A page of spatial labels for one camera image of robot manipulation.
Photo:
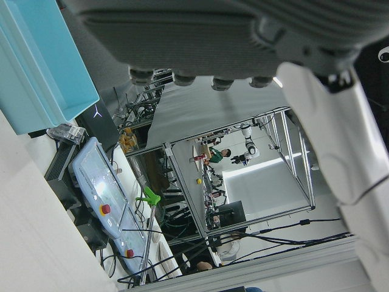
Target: blue plastic bin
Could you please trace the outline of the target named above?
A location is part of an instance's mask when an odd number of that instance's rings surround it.
[[[70,122],[98,100],[57,3],[0,0],[0,109],[14,131]]]

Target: red emergency stop button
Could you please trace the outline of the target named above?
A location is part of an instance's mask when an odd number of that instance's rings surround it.
[[[103,216],[111,213],[111,207],[108,204],[100,206],[100,212]]]
[[[127,257],[133,257],[134,256],[134,251],[132,249],[127,249],[126,256]]]

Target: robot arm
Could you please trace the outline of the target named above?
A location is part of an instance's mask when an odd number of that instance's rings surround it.
[[[317,154],[320,169],[350,231],[356,253],[377,291],[389,280],[389,157],[362,86],[319,80],[309,69],[283,63],[278,68],[286,100]]]
[[[231,158],[231,163],[242,163],[243,165],[247,165],[251,159],[259,157],[260,151],[256,148],[253,140],[251,139],[251,125],[248,123],[242,123],[240,125],[240,129],[242,131],[242,135],[246,140],[247,152],[242,155],[234,156],[233,158]]]

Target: gray table surface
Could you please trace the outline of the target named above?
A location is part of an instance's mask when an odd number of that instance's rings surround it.
[[[180,141],[173,145],[172,151],[188,189],[188,193],[185,196],[188,198],[187,203],[190,205],[192,215],[198,221],[198,226],[207,231],[205,223],[204,189],[202,184],[197,184],[196,182],[198,178],[202,179],[202,168],[198,170],[196,164],[190,161],[193,154],[193,146],[196,147],[200,155],[201,145],[194,140]]]

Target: black cable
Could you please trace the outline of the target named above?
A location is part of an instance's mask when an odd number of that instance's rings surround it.
[[[136,257],[143,258],[143,257],[141,257],[140,255],[135,255],[134,257],[126,257],[126,256],[120,255],[120,254],[112,254],[112,255],[107,256],[105,259],[103,259],[103,260],[102,260],[102,263],[104,263],[104,261],[105,261],[106,259],[109,259],[110,257],[113,257],[113,258],[114,258],[114,270],[113,270],[112,274],[111,274],[110,276],[108,276],[108,277],[110,277],[110,278],[112,278],[113,275],[115,274],[115,270],[116,270],[116,258],[118,258],[118,257],[123,257],[124,259],[135,259]]]
[[[137,257],[140,257],[141,259],[143,258],[141,255],[134,255],[133,257],[126,257],[125,255],[121,255],[121,254],[111,254],[111,255],[105,257],[105,258],[103,259],[103,262],[104,262],[106,259],[109,259],[110,257],[122,257],[122,258],[124,258],[124,259],[135,259],[135,258],[137,258]]]
[[[302,240],[302,241],[280,239],[280,238],[272,238],[272,237],[263,237],[263,236],[259,236],[259,235],[253,235],[253,234],[241,234],[241,235],[243,237],[254,237],[254,238],[265,240],[267,242],[282,243],[282,244],[285,244],[285,245],[310,245],[312,243],[322,242],[324,240],[327,240],[327,239],[330,239],[330,238],[334,238],[334,237],[344,236],[346,234],[350,234],[350,233],[349,232],[343,232],[343,233],[339,233],[339,234],[336,234],[336,235],[331,235],[329,237],[324,237],[324,238],[320,238],[320,239]]]
[[[150,260],[150,259],[148,259],[147,260],[147,262],[148,262],[148,264],[150,265],[150,266],[152,266],[153,265],[153,263],[152,263],[152,261]],[[157,272],[156,272],[156,269],[153,267],[153,272],[154,272],[154,275],[155,275],[155,277],[156,277],[156,279],[158,278],[158,276],[157,276]]]
[[[115,274],[115,271],[116,271],[116,257],[114,257],[114,270],[112,271],[112,274],[110,276],[108,276],[109,278],[112,278]]]
[[[113,147],[112,147],[112,152],[111,152],[111,165],[114,165],[114,152],[115,152],[115,148],[116,146],[118,146],[119,143],[116,143]]]
[[[234,240],[236,240],[236,239],[237,239],[237,238],[233,238],[232,240],[227,240],[227,241],[224,242],[223,244],[232,242],[232,241],[234,241]],[[128,278],[132,278],[132,277],[134,277],[134,276],[136,276],[136,275],[142,274],[143,272],[147,271],[148,269],[151,269],[152,267],[155,267],[155,266],[157,266],[157,265],[160,265],[160,264],[163,263],[163,262],[166,262],[166,261],[168,261],[168,260],[171,260],[171,259],[175,258],[176,256],[180,256],[180,255],[182,255],[182,254],[184,254],[184,253],[186,253],[186,252],[188,252],[188,251],[191,251],[192,249],[197,248],[198,246],[201,246],[202,244],[204,244],[204,242],[199,242],[199,243],[195,244],[194,246],[192,246],[191,248],[187,248],[187,249],[183,250],[182,252],[180,252],[180,253],[178,253],[178,254],[173,254],[171,257],[167,257],[166,259],[163,259],[163,260],[161,260],[161,261],[159,261],[159,262],[153,264],[152,266],[150,266],[150,267],[148,267],[148,268],[142,269],[142,270],[140,270],[139,272],[136,272],[136,273],[133,273],[133,274],[128,275],[128,276],[126,276],[126,277],[117,279],[117,281],[118,281],[118,283],[127,283],[127,282],[124,282],[123,280],[126,280],[126,279],[128,279]],[[215,245],[206,245],[205,247],[206,247],[206,248],[210,248],[210,247],[213,247],[213,246],[215,246]]]
[[[102,249],[100,250],[100,266],[102,266],[103,270],[105,270],[105,268],[104,268],[104,259],[103,259],[103,250]]]
[[[157,231],[157,230],[150,230],[150,229],[122,229],[122,231],[147,231],[147,232],[160,233],[160,234],[163,234],[166,237],[179,240],[180,242],[188,243],[189,245],[192,245],[192,246],[195,245],[195,243],[193,243],[193,242],[191,242],[189,240],[184,240],[184,239],[176,237],[175,235],[171,235],[171,234],[164,233],[164,232]]]
[[[298,246],[298,247],[295,247],[295,248],[289,248],[289,249],[285,249],[284,251],[278,251],[278,252],[274,252],[272,254],[268,254],[268,255],[263,255],[261,257],[255,257],[253,259],[247,259],[247,260],[243,260],[243,261],[240,261],[240,262],[235,262],[235,263],[229,263],[228,265],[230,264],[236,264],[236,263],[244,263],[244,262],[247,262],[249,260],[256,260],[256,259],[262,259],[264,257],[270,257],[270,256],[274,256],[276,254],[283,254],[285,252],[288,252],[288,251],[295,251],[297,249],[301,249],[301,248],[305,248],[305,247],[308,247],[308,246],[312,246],[312,245],[319,245],[321,243],[324,243],[324,242],[330,242],[330,241],[333,241],[333,240],[338,240],[338,239],[342,239],[342,238],[345,238],[347,236],[353,236],[353,234],[350,234],[349,232],[344,232],[343,234],[340,234],[341,236],[338,236],[336,238],[332,238],[330,240],[324,240],[322,242],[316,242],[316,243],[311,243],[311,244],[308,244],[308,245],[305,245],[305,246]]]
[[[143,192],[140,193],[140,199],[142,199],[142,198],[143,198]],[[142,200],[138,200],[138,201],[135,202],[135,211],[134,211],[134,213],[139,217],[139,220],[140,220],[140,222],[142,224],[142,227],[143,227],[144,222],[146,222],[146,217],[143,215],[143,211],[145,210],[144,203],[143,203],[142,211],[141,212],[139,211],[139,207],[140,207],[141,202],[143,202],[143,201]]]
[[[301,226],[309,225],[311,222],[329,222],[329,221],[339,221],[339,220],[341,220],[341,218],[316,219],[316,220],[304,219],[304,220],[300,220],[300,222],[295,223],[295,224],[290,224],[290,225],[285,225],[285,226],[280,226],[280,227],[268,228],[268,229],[260,230],[260,234],[268,233],[270,231],[274,231],[274,230],[278,230],[278,229],[284,229],[284,228],[289,228],[289,227],[293,227],[293,226],[298,226],[298,225],[301,225]]]
[[[261,251],[267,251],[268,249],[276,248],[276,247],[279,247],[279,246],[281,246],[281,245],[283,245],[283,244],[280,243],[279,245],[274,245],[274,246],[271,246],[270,248],[264,248],[264,249],[260,249],[259,251],[253,251],[253,252],[251,252],[251,253],[249,253],[249,254],[246,254],[246,255],[244,255],[244,256],[242,256],[242,257],[236,259],[236,260],[233,260],[232,262],[230,262],[230,263],[228,263],[228,264],[226,264],[226,265],[224,265],[224,266],[232,265],[233,263],[237,262],[238,260],[243,259],[244,257],[251,256],[252,254],[256,254],[256,253],[261,252]]]
[[[199,251],[195,252],[191,257],[189,257],[189,259],[187,259],[186,261],[184,261],[183,263],[181,263],[177,268],[174,268],[172,269],[171,271],[167,272],[166,274],[164,274],[163,276],[160,276],[159,278],[157,278],[155,280],[155,282],[163,279],[164,277],[170,275],[171,273],[177,271],[178,269],[181,269],[187,262],[193,260],[195,257],[197,257],[200,253],[202,253],[203,251],[205,251],[208,247],[204,247],[204,248],[201,248]]]

